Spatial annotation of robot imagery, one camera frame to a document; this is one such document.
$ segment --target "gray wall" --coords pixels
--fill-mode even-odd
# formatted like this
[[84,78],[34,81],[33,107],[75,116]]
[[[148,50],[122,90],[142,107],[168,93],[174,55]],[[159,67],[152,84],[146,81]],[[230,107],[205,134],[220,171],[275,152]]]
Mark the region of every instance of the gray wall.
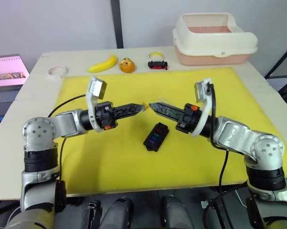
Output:
[[0,55],[29,71],[42,52],[115,47],[109,0],[0,0]]
[[[229,12],[258,37],[250,61],[265,75],[287,50],[287,0],[120,0],[125,48],[173,45],[186,12]],[[42,52],[115,48],[110,0],[0,0],[0,55],[29,71]]]
[[124,46],[173,45],[178,16],[191,12],[228,12],[237,25],[258,37],[250,58],[262,74],[287,50],[287,0],[120,0]]

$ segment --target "white table surface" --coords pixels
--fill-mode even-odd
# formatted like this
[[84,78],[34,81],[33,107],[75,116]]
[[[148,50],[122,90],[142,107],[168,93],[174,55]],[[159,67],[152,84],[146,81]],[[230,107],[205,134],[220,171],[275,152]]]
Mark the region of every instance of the white table surface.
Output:
[[[164,54],[169,71],[206,68],[233,67],[249,92],[260,104],[274,126],[287,142],[287,104],[268,84],[250,62],[236,65],[184,66],[181,65],[173,46],[118,50],[96,50],[77,52],[43,53],[28,80],[0,123],[0,199],[19,199],[21,194],[21,172],[24,169],[21,130],[23,124],[36,116],[47,116],[53,109],[62,80],[47,76],[47,70],[55,65],[68,68],[67,76],[89,75],[86,71],[92,64],[102,62],[110,53],[122,58],[129,57],[136,64],[135,73],[152,72],[147,66],[151,52]],[[121,74],[118,65],[98,74]]]

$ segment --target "yellow foam sheet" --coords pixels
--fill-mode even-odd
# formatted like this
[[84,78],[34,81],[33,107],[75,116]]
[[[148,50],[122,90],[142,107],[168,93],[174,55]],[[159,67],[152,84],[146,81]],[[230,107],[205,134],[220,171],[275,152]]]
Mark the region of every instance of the yellow foam sheet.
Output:
[[[217,100],[217,116],[223,115],[251,129],[280,136],[232,68],[101,75],[107,82],[102,102],[114,106],[165,100],[183,108],[195,104],[194,83],[212,78]],[[85,94],[89,76],[65,77],[56,105]],[[85,98],[72,101],[58,112],[87,109]],[[158,152],[147,151],[143,142],[155,124],[169,126]],[[176,122],[157,115],[152,109],[118,120],[118,127],[101,133],[68,138],[63,152],[63,179],[68,194],[89,194],[174,187],[215,185],[225,152],[215,149],[199,136],[191,137],[175,129]],[[224,184],[247,179],[243,156],[230,153],[223,176]],[[287,144],[284,171],[287,176]]]

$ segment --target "storage box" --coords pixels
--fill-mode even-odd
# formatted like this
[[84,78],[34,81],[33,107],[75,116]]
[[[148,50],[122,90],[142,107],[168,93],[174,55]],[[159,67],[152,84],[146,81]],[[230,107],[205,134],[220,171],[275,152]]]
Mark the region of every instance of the storage box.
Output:
[[173,30],[174,45],[184,65],[237,64],[257,51],[257,37],[244,32],[229,13],[188,13]]

